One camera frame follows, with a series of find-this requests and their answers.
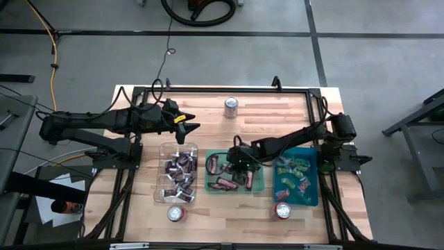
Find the gray floor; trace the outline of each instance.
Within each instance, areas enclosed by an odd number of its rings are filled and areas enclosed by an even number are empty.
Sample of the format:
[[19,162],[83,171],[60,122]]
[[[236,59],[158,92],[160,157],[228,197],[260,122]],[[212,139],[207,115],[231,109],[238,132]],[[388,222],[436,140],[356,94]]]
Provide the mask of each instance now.
[[[168,29],[169,17],[159,1],[145,8],[132,1],[40,0],[37,7],[57,28],[116,30]],[[229,22],[188,31],[308,31],[303,0],[245,0]],[[313,0],[318,32],[443,33],[444,2],[439,0]],[[178,13],[188,16],[184,1]],[[225,11],[218,3],[203,18]],[[0,27],[41,28],[24,4],[13,1],[0,12]],[[55,78],[59,110],[104,109],[116,84],[147,84],[157,74],[166,37],[63,37]],[[352,116],[362,154],[373,156],[363,169],[366,204],[374,238],[390,244],[443,248],[442,201],[410,205],[406,194],[422,190],[404,138],[380,131],[417,109],[444,86],[444,40],[320,39],[327,84],[339,87],[345,111]],[[174,84],[319,86],[309,38],[172,37],[177,53],[168,56],[162,78]],[[22,94],[36,94],[51,106],[49,79],[53,57],[45,35],[0,35],[0,72],[34,74],[31,85],[4,84]],[[24,151],[51,158],[81,149],[72,142],[52,147],[38,137],[33,120]],[[21,156],[16,171],[40,163]]]

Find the vacuum hose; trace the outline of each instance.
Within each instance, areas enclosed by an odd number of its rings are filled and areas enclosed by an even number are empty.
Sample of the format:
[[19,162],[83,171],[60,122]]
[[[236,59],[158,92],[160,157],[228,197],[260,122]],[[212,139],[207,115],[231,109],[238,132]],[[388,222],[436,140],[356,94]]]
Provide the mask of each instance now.
[[[230,6],[230,11],[223,17],[220,17],[218,19],[210,20],[210,21],[196,21],[197,17],[200,15],[200,12],[210,3],[214,3],[215,1],[221,1]],[[167,0],[160,0],[162,3],[162,6],[164,6],[164,9],[168,15],[176,20],[177,22],[191,27],[210,27],[215,26],[218,24],[222,24],[226,21],[228,21],[236,11],[236,4],[233,0],[204,0],[202,3],[200,3],[196,10],[193,12],[193,15],[191,16],[191,20],[186,20],[184,18],[179,17],[177,14],[173,12],[173,10],[169,7]]]

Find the green plastic tray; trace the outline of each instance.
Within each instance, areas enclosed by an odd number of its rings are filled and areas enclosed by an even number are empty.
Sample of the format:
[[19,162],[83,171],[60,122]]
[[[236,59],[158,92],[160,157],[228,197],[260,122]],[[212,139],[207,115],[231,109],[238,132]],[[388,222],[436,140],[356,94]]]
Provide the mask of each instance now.
[[[226,153],[227,150],[207,150],[207,153],[205,155],[205,162],[207,162],[208,156],[210,156],[213,153]],[[220,167],[223,163],[227,162],[227,155],[221,154],[219,155],[219,159],[217,160],[217,172],[219,173],[221,171]],[[227,180],[231,181],[232,174],[228,174],[226,172],[223,172],[219,175],[209,175],[207,171],[205,170],[205,191],[210,193],[258,193],[263,192],[265,189],[265,183],[264,183],[264,170],[262,167],[255,172],[253,175],[253,188],[251,190],[247,190],[245,188],[245,185],[239,186],[239,188],[236,191],[225,191],[225,190],[214,190],[212,188],[209,188],[207,183],[215,183],[217,177],[222,177]]]

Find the wooden tabletop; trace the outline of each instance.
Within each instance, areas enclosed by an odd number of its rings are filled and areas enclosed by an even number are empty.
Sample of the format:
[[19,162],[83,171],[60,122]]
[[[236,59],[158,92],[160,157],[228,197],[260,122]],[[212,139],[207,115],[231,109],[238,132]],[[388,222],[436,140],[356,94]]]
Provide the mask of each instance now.
[[[119,89],[116,86],[114,95]],[[134,85],[125,85],[131,96]],[[332,113],[343,112],[338,88],[321,88]],[[236,119],[223,116],[223,102],[229,96],[239,101]],[[248,242],[248,243],[326,243],[327,233],[321,195],[316,207],[292,206],[286,221],[272,222],[269,209],[272,169],[264,168],[265,191],[259,194],[209,194],[203,187],[205,153],[208,149],[228,149],[234,135],[244,142],[265,137],[278,137],[309,125],[307,104],[303,94],[253,93],[166,93],[164,98],[177,101],[180,109],[196,115],[192,122],[200,128],[186,136],[185,142],[198,145],[198,178],[196,200],[184,205],[189,211],[187,221],[173,223],[167,218],[169,204],[153,199],[159,146],[175,142],[174,134],[143,135],[142,163],[136,172],[126,224],[125,241],[145,242]],[[114,108],[128,107],[121,95]],[[111,138],[117,135],[106,131]],[[86,232],[99,222],[110,205],[116,171],[103,170],[94,181],[86,204]],[[352,221],[368,238],[372,238],[361,186],[351,173],[337,173],[342,204]],[[331,208],[336,235],[339,237],[337,216]],[[117,211],[113,235],[119,225]]]

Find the soda can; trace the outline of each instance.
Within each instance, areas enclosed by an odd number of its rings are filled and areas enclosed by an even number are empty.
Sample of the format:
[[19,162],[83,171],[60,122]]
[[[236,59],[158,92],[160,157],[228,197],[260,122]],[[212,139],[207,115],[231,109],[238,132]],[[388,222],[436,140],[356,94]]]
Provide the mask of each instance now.
[[290,214],[290,205],[285,202],[279,202],[270,209],[270,218],[272,220],[288,219]]
[[225,117],[228,119],[234,119],[237,117],[237,107],[239,102],[234,97],[228,97],[225,100]]
[[184,222],[187,219],[187,209],[180,205],[172,205],[168,208],[167,216],[172,222]]

